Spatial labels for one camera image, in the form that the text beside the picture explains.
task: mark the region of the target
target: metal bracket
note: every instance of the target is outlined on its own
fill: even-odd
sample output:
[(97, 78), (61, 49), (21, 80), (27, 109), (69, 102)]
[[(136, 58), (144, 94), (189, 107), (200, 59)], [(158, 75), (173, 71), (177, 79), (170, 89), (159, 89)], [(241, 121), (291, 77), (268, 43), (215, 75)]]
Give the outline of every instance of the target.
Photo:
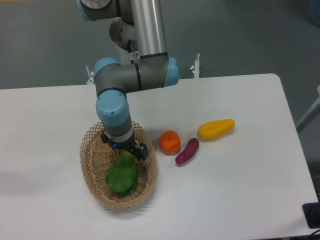
[(299, 134), (305, 127), (320, 113), (320, 85), (317, 87), (319, 97), (309, 107), (309, 109), (302, 115), (296, 123), (295, 128)]
[(95, 72), (89, 70), (89, 65), (86, 65), (85, 68), (89, 78), (89, 80), (86, 81), (86, 84), (95, 84), (95, 80), (94, 80)]

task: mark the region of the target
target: wicker basket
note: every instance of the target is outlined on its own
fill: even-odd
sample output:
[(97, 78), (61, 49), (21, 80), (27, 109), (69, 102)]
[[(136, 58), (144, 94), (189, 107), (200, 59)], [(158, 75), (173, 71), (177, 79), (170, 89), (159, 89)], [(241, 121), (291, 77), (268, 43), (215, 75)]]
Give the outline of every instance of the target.
[(106, 185), (105, 173), (111, 164), (121, 156), (122, 150), (113, 151), (101, 141), (100, 135), (104, 128), (100, 122), (86, 132), (80, 147), (82, 173), (90, 192), (102, 204), (116, 209), (127, 209), (145, 200), (155, 188), (158, 177), (158, 163), (154, 147), (142, 127), (135, 122), (132, 122), (132, 125), (135, 139), (147, 145), (149, 156), (145, 161), (136, 160), (135, 162), (138, 170), (138, 187), (130, 196), (119, 196)]

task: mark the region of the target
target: white table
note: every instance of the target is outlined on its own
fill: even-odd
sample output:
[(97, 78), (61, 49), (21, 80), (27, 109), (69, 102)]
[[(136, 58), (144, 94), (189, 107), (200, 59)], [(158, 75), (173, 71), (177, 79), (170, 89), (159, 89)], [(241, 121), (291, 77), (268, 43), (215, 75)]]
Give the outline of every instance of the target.
[[(317, 202), (280, 79), (274, 74), (182, 79), (128, 94), (132, 120), (155, 144), (159, 177), (139, 207), (101, 205), (85, 184), (79, 147), (99, 121), (95, 86), (0, 90), (1, 240), (252, 240), (306, 235), (302, 204)], [(157, 145), (182, 148), (200, 124), (234, 119), (177, 167)]]

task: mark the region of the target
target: black object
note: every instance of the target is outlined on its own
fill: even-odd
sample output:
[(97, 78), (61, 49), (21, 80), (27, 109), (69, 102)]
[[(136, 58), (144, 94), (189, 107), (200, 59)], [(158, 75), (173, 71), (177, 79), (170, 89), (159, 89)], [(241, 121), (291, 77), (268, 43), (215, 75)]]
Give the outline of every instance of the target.
[(106, 135), (106, 131), (103, 131), (103, 133), (101, 134), (101, 141), (104, 144), (108, 144), (112, 150), (127, 150), (129, 153), (131, 153), (132, 155), (135, 155), (138, 159), (138, 161), (140, 161), (140, 159), (146, 160), (148, 155), (149, 155), (149, 150), (147, 148), (147, 145), (141, 143), (141, 144), (137, 144), (135, 141), (135, 133), (132, 133), (131, 137), (123, 142), (114, 142), (112, 141), (111, 138), (109, 138)]
[(308, 227), (311, 229), (320, 228), (320, 203), (305, 203), (302, 205), (302, 209)]

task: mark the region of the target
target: metal arm tube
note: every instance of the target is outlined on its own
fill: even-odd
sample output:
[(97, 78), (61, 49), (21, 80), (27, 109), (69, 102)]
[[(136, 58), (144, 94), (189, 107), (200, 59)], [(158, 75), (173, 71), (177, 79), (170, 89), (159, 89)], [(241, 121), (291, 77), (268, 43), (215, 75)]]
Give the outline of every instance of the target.
[(167, 52), (160, 0), (131, 0), (140, 56)]

